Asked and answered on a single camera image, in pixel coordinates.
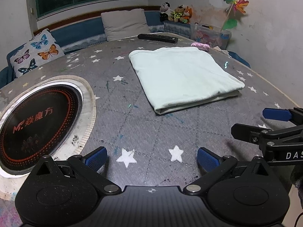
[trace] pillow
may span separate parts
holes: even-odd
[[[108,41],[150,33],[141,8],[101,13],[101,18]]]
[[[16,77],[63,56],[63,50],[56,44],[48,29],[43,30],[23,46],[10,58]]]

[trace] white folded towel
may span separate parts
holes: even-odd
[[[236,96],[245,87],[196,47],[135,50],[129,59],[157,114]]]

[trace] blue gripper pad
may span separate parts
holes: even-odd
[[[265,108],[262,114],[268,120],[289,121],[292,119],[292,114],[287,109]]]
[[[107,160],[107,150],[106,148],[102,148],[101,150],[96,149],[97,151],[89,156],[85,160],[85,164],[93,169],[95,172],[98,171],[106,162]]]
[[[220,165],[220,161],[212,156],[211,154],[207,153],[202,148],[198,149],[197,160],[200,166],[207,172],[210,172],[218,165]]]

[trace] orange butterfly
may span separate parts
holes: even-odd
[[[57,55],[58,53],[59,53],[59,51],[56,49],[56,46],[54,44],[52,44],[48,51],[38,53],[38,55],[41,56],[42,59],[48,60],[49,56],[53,57],[52,54]]]

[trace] pink toy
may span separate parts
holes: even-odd
[[[202,44],[202,43],[192,43],[191,46],[197,47],[200,50],[208,51],[210,46],[208,44]]]

